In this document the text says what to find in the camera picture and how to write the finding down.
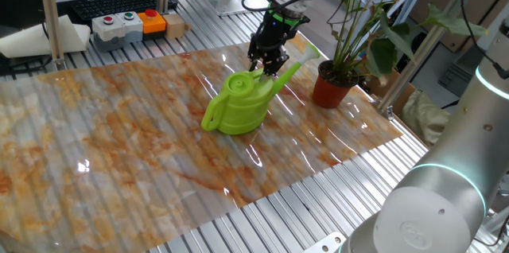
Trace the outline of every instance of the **white paper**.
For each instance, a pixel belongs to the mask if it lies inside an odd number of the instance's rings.
[[[58,18],[58,22],[64,53],[86,51],[90,28],[86,25],[73,25],[67,15]],[[51,49],[42,25],[36,25],[0,39],[0,53],[13,58],[51,54]]]

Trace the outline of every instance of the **table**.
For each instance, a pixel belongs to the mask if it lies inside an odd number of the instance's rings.
[[[179,2],[177,12],[194,26],[184,38],[140,42],[112,53],[98,53],[92,44],[85,53],[66,55],[67,61],[73,68],[88,68],[238,44],[249,40],[262,18],[261,14],[218,18],[199,0]],[[403,133],[401,138],[232,211],[150,252],[299,252],[331,232],[339,232],[344,240],[380,209],[390,190],[427,151],[401,123],[392,123]],[[472,249],[489,252],[478,244]]]

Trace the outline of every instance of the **plant stem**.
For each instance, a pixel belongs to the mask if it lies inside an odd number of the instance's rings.
[[[338,64],[342,62],[341,60],[341,46],[342,46],[342,42],[341,40],[343,39],[343,32],[344,32],[344,27],[346,25],[346,21],[348,19],[348,13],[350,12],[350,3],[352,3],[352,0],[348,0],[348,4],[347,4],[347,13],[346,15],[344,16],[344,19],[343,19],[343,24],[341,26],[341,33],[339,35],[339,38],[340,40],[338,41],[337,45],[336,45],[336,51],[334,52],[334,61],[332,62],[333,65],[334,65],[334,68],[337,68],[338,67]]]
[[[347,13],[348,11],[350,10],[350,3],[348,3],[348,10],[347,10]],[[362,16],[362,13],[366,10],[366,7],[364,7],[360,13],[361,13],[361,16]],[[357,20],[357,14],[359,13],[356,12],[356,15],[353,19],[353,23],[352,25],[354,25],[356,23],[356,20]],[[352,32],[355,31],[355,27],[354,29],[349,29],[348,30],[348,35],[347,35],[347,39],[344,41],[344,43],[341,45],[342,48],[340,47],[340,59],[341,59],[341,62],[344,62],[344,60],[346,59],[346,55],[348,54],[348,52],[345,52],[344,50],[348,47],[349,43],[350,43],[350,36],[352,35]]]
[[[349,51],[352,51],[353,49],[356,49],[358,44],[360,43],[360,41],[362,40],[362,38],[364,37],[365,33],[364,31],[367,30],[367,27],[373,22],[375,21],[375,18],[376,18],[376,14],[380,11],[381,8],[383,8],[385,4],[383,3],[383,0],[380,1],[380,3],[376,6],[376,9],[374,10],[374,13],[372,14],[371,16],[371,19],[366,22],[366,24],[364,25],[364,27],[360,30],[359,32],[359,35],[357,35],[357,37],[355,38],[355,40],[353,41],[352,43],[352,48],[349,49]]]
[[[362,14],[363,14],[363,13],[367,10],[367,8],[370,6],[371,1],[372,1],[372,0],[368,0],[368,1],[366,2],[366,5],[364,6],[363,10],[361,11],[361,13],[362,13]],[[349,49],[350,49],[350,47],[349,47],[349,46],[350,46],[350,39],[352,38],[352,34],[353,34],[353,32],[355,32],[355,31],[356,31],[356,28],[357,28],[357,25],[359,24],[360,18],[359,18],[359,20],[354,20],[353,27],[352,27],[352,28],[350,29],[350,31],[348,32],[347,40],[345,41],[345,47],[347,47],[347,46],[348,46],[348,48],[349,48]]]

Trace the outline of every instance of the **watering can handle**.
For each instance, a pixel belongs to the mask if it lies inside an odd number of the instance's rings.
[[[217,129],[221,121],[223,120],[224,110],[226,108],[228,94],[220,93],[208,104],[207,110],[203,120],[201,121],[201,127],[206,131]]]

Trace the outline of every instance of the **terracotta pot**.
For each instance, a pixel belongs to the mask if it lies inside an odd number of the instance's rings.
[[[319,75],[313,90],[313,100],[318,106],[325,109],[338,107],[350,89],[359,83],[359,78],[357,78],[355,83],[351,84],[332,84],[325,80],[323,72],[328,66],[330,67],[331,64],[332,61],[329,60],[322,62],[320,66],[318,66]]]

